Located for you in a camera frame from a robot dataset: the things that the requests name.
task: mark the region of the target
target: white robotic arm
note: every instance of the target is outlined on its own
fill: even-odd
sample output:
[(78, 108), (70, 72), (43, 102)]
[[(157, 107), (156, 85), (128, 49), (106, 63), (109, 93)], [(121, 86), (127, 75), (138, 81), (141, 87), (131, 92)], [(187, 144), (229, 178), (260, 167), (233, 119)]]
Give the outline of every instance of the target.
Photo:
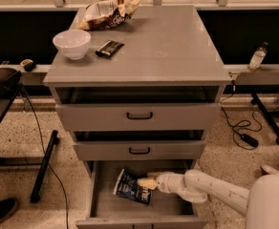
[(257, 179), (251, 189), (245, 189), (211, 177), (197, 170), (184, 175), (161, 173), (153, 179), (140, 179), (139, 185), (175, 193), (192, 203), (207, 200), (207, 194), (217, 198), (246, 217), (246, 229), (279, 229), (279, 176)]

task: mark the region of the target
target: power adapter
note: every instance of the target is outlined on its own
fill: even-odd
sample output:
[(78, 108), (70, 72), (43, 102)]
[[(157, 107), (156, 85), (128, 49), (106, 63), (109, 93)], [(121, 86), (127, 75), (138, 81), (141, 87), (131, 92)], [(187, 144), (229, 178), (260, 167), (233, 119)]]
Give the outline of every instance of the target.
[(257, 146), (258, 146), (258, 140), (256, 140), (255, 138), (253, 138), (250, 135), (242, 134), (241, 139), (244, 142), (246, 142), (248, 145), (252, 146), (253, 148), (257, 148)]

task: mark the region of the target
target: drawer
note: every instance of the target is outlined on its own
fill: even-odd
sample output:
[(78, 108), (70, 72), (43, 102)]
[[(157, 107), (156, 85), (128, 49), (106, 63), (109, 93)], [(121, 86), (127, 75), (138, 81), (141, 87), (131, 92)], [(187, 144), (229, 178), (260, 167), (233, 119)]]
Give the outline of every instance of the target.
[(56, 110), (67, 131), (205, 130), (212, 127), (220, 105), (71, 104)]
[(198, 159), (205, 141), (116, 141), (76, 142), (79, 160)]
[(122, 169), (138, 177), (148, 172), (172, 171), (184, 174), (189, 169), (184, 160), (99, 161), (94, 163), (88, 191), (88, 216), (76, 223), (77, 228), (128, 229), (202, 229), (189, 202), (175, 194), (152, 193), (150, 205), (113, 195), (117, 177)]

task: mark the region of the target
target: white bowl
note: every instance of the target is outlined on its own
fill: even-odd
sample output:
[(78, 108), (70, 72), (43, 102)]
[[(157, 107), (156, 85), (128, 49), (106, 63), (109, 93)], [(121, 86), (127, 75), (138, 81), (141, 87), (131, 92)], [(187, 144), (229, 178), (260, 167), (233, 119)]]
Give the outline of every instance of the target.
[(91, 34), (83, 30), (68, 30), (57, 34), (53, 43), (64, 56), (77, 60), (90, 48)]

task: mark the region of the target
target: black chip bag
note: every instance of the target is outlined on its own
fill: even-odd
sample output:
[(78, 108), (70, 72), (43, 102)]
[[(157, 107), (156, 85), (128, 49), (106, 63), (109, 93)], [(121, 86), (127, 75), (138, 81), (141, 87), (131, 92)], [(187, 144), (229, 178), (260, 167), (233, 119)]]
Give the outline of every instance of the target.
[(148, 205), (151, 199), (151, 190), (138, 186), (138, 178), (131, 175), (124, 169), (120, 172), (116, 186), (113, 191), (114, 195), (128, 198), (135, 202)]
[(85, 31), (115, 27), (131, 19), (140, 0), (101, 0), (90, 5), (77, 28)]

